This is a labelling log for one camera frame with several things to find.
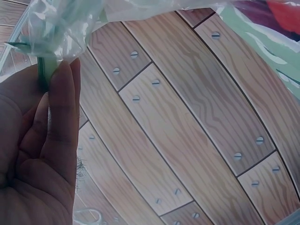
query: screw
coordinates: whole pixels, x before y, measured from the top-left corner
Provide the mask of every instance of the screw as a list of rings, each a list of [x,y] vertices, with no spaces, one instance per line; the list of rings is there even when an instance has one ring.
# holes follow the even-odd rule
[[[242,154],[240,152],[237,152],[234,154],[234,160],[239,161],[242,159]]]
[[[219,32],[213,32],[211,34],[211,38],[214,40],[219,40],[220,39],[220,33]]]
[[[256,144],[257,144],[257,145],[261,145],[263,142],[264,142],[264,138],[263,138],[263,137],[258,137],[258,138],[256,139]]]
[[[280,171],[280,167],[277,165],[272,169],[273,173],[278,173]]]
[[[155,200],[155,203],[156,203],[156,204],[161,204],[161,202],[162,202],[162,201],[161,201],[160,198],[157,198],[157,199]]]
[[[177,188],[177,189],[174,191],[174,194],[175,194],[175,195],[179,195],[179,194],[181,194],[181,191],[180,191],[180,189],[179,189],[179,188]]]
[[[200,217],[200,215],[199,215],[199,213],[194,212],[194,213],[192,214],[192,217],[193,217],[194,219],[197,219],[197,218]]]
[[[160,85],[160,81],[159,81],[159,79],[155,79],[154,81],[152,81],[152,86],[153,87],[158,87]]]
[[[130,58],[132,58],[133,60],[136,59],[138,57],[139,53],[137,51],[133,51],[130,54]]]
[[[259,185],[258,180],[253,181],[252,184],[251,184],[251,186],[254,187],[254,188],[258,187],[258,185]]]
[[[114,75],[118,75],[120,73],[120,69],[119,68],[115,68],[115,69],[113,69],[112,72],[113,72]]]
[[[134,95],[132,97],[132,101],[135,102],[135,103],[138,103],[138,102],[140,102],[140,97],[138,95]]]

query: red object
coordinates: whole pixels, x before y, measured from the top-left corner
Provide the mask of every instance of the red object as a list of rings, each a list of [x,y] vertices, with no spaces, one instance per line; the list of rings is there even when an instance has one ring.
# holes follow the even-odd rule
[[[300,4],[273,1],[267,1],[267,3],[283,29],[300,34]]]

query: hand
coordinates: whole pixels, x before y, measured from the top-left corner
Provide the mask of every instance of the hand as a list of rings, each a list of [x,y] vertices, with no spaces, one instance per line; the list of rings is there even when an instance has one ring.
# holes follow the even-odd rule
[[[37,66],[0,83],[1,224],[72,224],[79,96],[78,59],[61,63],[44,95]]]

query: wooden floor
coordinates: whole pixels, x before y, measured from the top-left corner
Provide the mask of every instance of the wooden floor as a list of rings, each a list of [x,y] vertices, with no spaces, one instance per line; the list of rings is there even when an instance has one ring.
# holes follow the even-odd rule
[[[0,0],[0,50],[22,3]],[[300,208],[300,105],[211,9],[109,23],[80,60],[74,210],[104,225],[274,225]],[[0,81],[35,63],[12,51]]]

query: finger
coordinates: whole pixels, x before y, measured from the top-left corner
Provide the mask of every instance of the finger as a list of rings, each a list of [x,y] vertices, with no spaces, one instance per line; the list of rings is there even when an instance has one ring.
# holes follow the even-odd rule
[[[80,99],[80,89],[81,89],[81,78],[80,78],[80,60],[77,58],[70,64],[73,80],[74,80],[74,88],[75,88],[75,104],[76,104],[76,115],[77,115],[77,124],[79,129],[79,99]]]
[[[21,141],[19,149],[26,158],[39,158],[48,132],[48,94],[40,101],[31,128]]]
[[[20,135],[19,135],[19,144],[21,143],[21,141],[23,140],[25,134],[28,132],[28,130],[30,129],[30,127],[32,126],[37,108],[38,108],[38,104],[37,103],[34,107],[32,107],[25,115],[23,115],[22,118],[22,124],[21,124],[21,128],[20,128]]]
[[[41,158],[75,186],[78,139],[75,87],[68,63],[62,62],[50,81],[51,122]]]
[[[38,67],[28,67],[0,83],[0,96],[12,101],[22,115],[27,113],[43,96],[38,85]]]

